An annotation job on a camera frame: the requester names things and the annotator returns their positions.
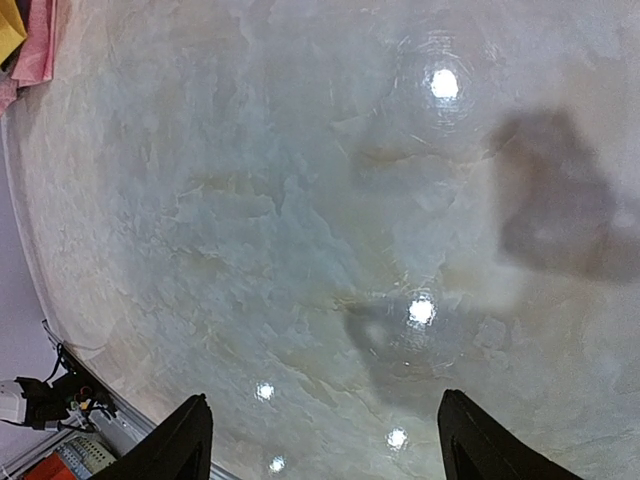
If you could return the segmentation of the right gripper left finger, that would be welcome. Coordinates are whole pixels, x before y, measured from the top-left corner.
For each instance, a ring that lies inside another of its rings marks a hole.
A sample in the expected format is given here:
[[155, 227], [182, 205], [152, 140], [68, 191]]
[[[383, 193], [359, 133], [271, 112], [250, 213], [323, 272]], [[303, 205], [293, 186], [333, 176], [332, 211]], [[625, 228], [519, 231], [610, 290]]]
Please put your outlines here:
[[105, 479], [208, 479], [213, 415], [192, 395], [130, 452], [104, 469]]

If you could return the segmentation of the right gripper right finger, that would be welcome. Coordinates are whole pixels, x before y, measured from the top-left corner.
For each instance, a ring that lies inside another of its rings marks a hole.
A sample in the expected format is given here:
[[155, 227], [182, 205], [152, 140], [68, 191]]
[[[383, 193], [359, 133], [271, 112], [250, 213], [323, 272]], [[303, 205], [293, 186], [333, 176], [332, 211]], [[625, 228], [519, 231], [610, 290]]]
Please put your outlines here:
[[460, 390], [444, 392], [437, 425], [448, 479], [579, 479], [529, 448]]

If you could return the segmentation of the yellow garment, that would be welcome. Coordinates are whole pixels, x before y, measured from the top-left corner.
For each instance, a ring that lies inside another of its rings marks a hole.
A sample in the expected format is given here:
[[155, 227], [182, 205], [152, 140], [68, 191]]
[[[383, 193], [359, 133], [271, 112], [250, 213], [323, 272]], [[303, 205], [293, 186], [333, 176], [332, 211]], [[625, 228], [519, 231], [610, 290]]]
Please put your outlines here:
[[0, 61], [9, 56], [26, 40], [27, 32], [15, 0], [0, 1]]

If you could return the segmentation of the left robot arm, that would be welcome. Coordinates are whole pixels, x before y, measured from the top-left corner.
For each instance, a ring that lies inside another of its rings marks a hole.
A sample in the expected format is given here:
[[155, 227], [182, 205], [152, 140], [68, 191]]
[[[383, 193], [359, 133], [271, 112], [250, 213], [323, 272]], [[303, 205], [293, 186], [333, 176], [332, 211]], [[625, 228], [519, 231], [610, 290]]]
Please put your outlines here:
[[13, 380], [2, 380], [0, 383], [0, 418], [3, 422], [23, 425], [27, 401], [23, 396], [22, 386]]

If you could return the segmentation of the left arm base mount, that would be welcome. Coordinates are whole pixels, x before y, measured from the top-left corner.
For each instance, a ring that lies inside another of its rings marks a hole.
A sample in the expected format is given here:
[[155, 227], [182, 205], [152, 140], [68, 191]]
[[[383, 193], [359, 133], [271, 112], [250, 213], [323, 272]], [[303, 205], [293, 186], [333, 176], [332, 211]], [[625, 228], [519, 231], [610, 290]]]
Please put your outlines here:
[[17, 407], [13, 416], [2, 421], [32, 430], [93, 433], [92, 414], [113, 420], [118, 413], [107, 388], [63, 344], [56, 346], [56, 362], [49, 377], [18, 376], [2, 391], [13, 395]]

